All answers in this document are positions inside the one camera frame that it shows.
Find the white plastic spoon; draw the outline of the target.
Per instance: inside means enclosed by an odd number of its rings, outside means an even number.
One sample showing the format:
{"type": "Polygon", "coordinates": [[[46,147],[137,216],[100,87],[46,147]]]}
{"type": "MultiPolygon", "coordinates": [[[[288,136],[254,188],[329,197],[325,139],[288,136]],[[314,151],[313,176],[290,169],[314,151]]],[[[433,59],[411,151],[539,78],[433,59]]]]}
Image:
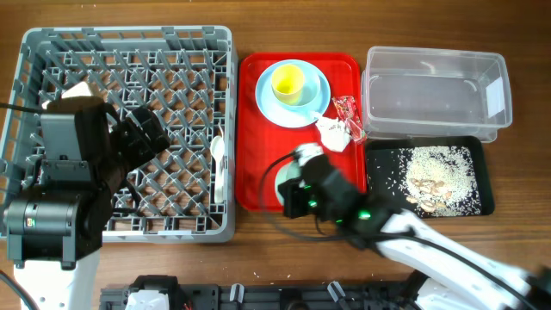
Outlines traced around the white plastic spoon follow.
{"type": "Polygon", "coordinates": [[[225,143],[221,136],[213,137],[210,144],[211,156],[214,159],[214,203],[223,202],[223,159],[225,156],[225,143]]]}

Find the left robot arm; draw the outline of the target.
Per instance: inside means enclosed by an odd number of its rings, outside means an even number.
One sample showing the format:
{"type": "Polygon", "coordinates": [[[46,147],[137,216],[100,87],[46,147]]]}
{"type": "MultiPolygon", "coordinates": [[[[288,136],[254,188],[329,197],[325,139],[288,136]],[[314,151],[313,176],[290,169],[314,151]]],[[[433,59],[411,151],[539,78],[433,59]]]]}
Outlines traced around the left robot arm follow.
{"type": "Polygon", "coordinates": [[[131,186],[128,173],[167,149],[170,139],[144,107],[110,125],[115,107],[86,82],[36,113],[45,153],[4,211],[14,275],[1,279],[23,309],[87,309],[103,228],[116,211],[111,200],[131,186]]]}

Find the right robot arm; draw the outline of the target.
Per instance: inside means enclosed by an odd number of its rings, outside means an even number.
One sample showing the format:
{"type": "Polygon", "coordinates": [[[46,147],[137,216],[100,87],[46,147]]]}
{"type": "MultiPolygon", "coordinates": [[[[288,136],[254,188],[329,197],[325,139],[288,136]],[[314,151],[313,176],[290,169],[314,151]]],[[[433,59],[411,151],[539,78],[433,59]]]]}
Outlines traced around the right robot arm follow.
{"type": "Polygon", "coordinates": [[[533,276],[484,257],[427,226],[415,213],[382,195],[361,192],[316,143],[288,157],[300,174],[281,185],[288,218],[314,215],[337,228],[332,241],[407,265],[424,275],[415,294],[422,309],[548,309],[550,271],[533,276]]]}

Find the green bowl with rice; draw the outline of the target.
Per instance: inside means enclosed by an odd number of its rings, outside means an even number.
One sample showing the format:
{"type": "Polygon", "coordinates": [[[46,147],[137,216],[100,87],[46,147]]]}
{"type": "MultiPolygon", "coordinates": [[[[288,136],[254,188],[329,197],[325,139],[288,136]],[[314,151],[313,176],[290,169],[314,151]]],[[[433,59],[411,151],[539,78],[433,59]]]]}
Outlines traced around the green bowl with rice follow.
{"type": "Polygon", "coordinates": [[[303,183],[300,178],[300,166],[294,161],[283,165],[283,167],[276,173],[275,176],[274,190],[276,194],[276,199],[281,206],[283,206],[284,204],[284,198],[279,193],[278,186],[291,179],[298,179],[299,183],[303,183]]]}

